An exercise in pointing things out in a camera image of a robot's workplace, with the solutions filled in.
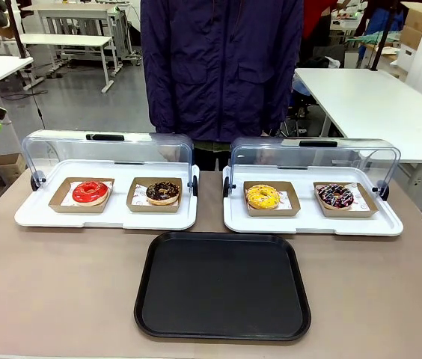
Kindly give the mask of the person's left hand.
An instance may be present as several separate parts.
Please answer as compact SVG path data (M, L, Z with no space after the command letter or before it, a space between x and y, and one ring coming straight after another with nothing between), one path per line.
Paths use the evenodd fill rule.
M276 158L277 150L264 147L257 151L257 163L261 165L271 165Z

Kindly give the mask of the person's right hand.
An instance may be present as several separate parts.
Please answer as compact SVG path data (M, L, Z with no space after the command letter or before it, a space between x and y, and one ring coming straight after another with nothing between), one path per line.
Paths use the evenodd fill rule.
M177 162L180 157L180 148L171 145L163 145L159 147L159 153L168 162Z

